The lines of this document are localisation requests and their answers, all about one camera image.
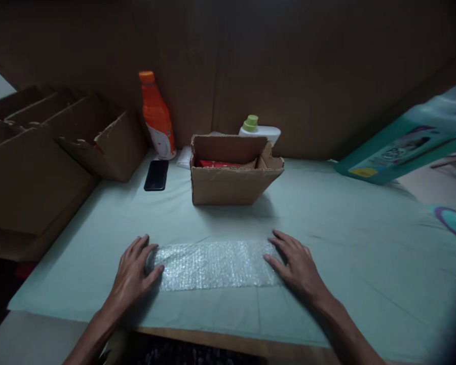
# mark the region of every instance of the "light green tablecloth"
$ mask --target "light green tablecloth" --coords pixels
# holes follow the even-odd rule
[[[253,206],[194,207],[190,172],[169,166],[166,189],[145,192],[152,156],[129,183],[103,181],[9,304],[88,321],[137,235],[159,245],[259,240],[284,231],[313,254],[323,280],[382,356],[422,360],[456,311],[456,238],[398,185],[287,160]],[[282,286],[160,292],[127,319],[145,327],[220,332],[316,346],[328,343]]]

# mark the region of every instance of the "red package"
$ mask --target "red package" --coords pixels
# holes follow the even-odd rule
[[[217,161],[205,161],[199,160],[198,167],[214,167],[214,168],[223,168],[223,167],[240,167],[240,164],[232,164],[228,162],[217,162]]]

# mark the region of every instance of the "cardboard box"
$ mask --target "cardboard box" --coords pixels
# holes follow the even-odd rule
[[[98,176],[126,183],[147,153],[135,113],[89,95],[46,120],[57,142]]]
[[[192,143],[191,182],[194,205],[250,205],[284,172],[284,160],[272,157],[266,137],[195,135]],[[196,167],[198,160],[255,168]]]

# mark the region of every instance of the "smartphone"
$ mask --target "smartphone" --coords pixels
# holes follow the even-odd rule
[[[145,191],[162,191],[166,188],[167,169],[169,161],[151,161],[148,167]]]

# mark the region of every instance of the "green bottle cap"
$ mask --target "green bottle cap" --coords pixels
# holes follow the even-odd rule
[[[250,114],[245,122],[243,122],[243,129],[247,132],[255,132],[257,130],[258,117]]]

